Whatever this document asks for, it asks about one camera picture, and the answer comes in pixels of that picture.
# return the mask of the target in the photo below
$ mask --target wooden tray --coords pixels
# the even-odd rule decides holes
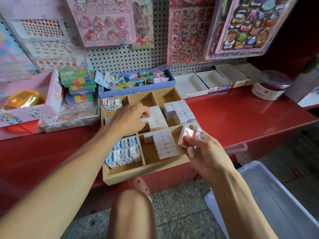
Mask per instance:
[[[143,105],[146,105],[148,107],[158,105],[162,110],[164,108],[164,103],[182,100],[181,95],[178,93],[175,87],[109,98],[109,100],[116,99],[121,99],[123,106],[129,103],[142,103]],[[105,125],[105,117],[112,117],[114,116],[115,112],[116,111],[106,112],[103,105],[101,104],[101,126]],[[138,138],[137,140],[141,152],[142,161],[138,163],[134,162],[132,164],[128,164],[116,169],[110,169],[104,163],[102,166],[103,181],[107,185],[113,185],[189,162],[188,157],[180,149],[180,146],[177,145],[183,126],[189,126],[189,124],[175,125],[174,121],[166,121],[166,123],[168,125],[169,131],[174,138],[175,146],[177,148],[179,156],[160,160],[159,156],[156,153],[156,150],[154,149],[153,143],[144,143],[143,134],[148,131],[140,131],[137,134],[132,134],[132,136],[136,135]]]

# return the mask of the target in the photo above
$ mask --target plastic jar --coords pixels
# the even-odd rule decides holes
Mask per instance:
[[[274,70],[264,70],[251,91],[261,99],[274,101],[293,83],[287,75]]]

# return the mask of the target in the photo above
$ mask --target pegboard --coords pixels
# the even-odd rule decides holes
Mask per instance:
[[[154,48],[132,50],[129,44],[106,46],[98,48],[87,48],[93,70],[99,72],[120,73],[136,70],[150,69],[161,64],[166,64],[167,57],[167,35],[168,35],[168,7],[169,0],[153,0],[154,19]],[[12,32],[0,16],[10,35]],[[69,28],[65,22],[67,31],[73,43],[77,43],[77,32]],[[171,72],[176,75],[191,70],[211,67],[214,64],[224,64],[236,61],[245,61],[246,58],[214,60],[204,63],[192,63],[175,65]]]

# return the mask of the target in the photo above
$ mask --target blue box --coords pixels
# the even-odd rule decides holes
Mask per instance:
[[[131,72],[124,72],[124,73],[118,73],[116,75],[124,76],[128,74],[135,74],[135,73],[141,73],[145,72],[148,70],[137,70],[137,71],[131,71]],[[115,97],[115,96],[123,96],[123,95],[129,95],[133,93],[138,93],[138,92],[145,92],[145,91],[151,91],[151,90],[156,90],[156,89],[164,89],[164,88],[170,88],[174,87],[176,84],[175,78],[172,75],[171,71],[169,69],[164,70],[164,73],[166,76],[169,77],[169,81],[166,82],[161,82],[161,83],[156,83],[156,84],[147,84],[143,86],[136,86],[136,87],[131,87],[131,88],[125,88],[125,89],[118,89],[118,90],[108,90],[104,88],[101,85],[98,85],[99,87],[99,96],[101,99],[104,98],[110,98],[110,97]]]

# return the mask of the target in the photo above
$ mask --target forearm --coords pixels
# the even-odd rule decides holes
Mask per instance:
[[[0,221],[0,238],[60,238],[120,139],[107,126],[34,188]]]
[[[248,185],[235,169],[215,173],[209,185],[231,239],[277,238]]]

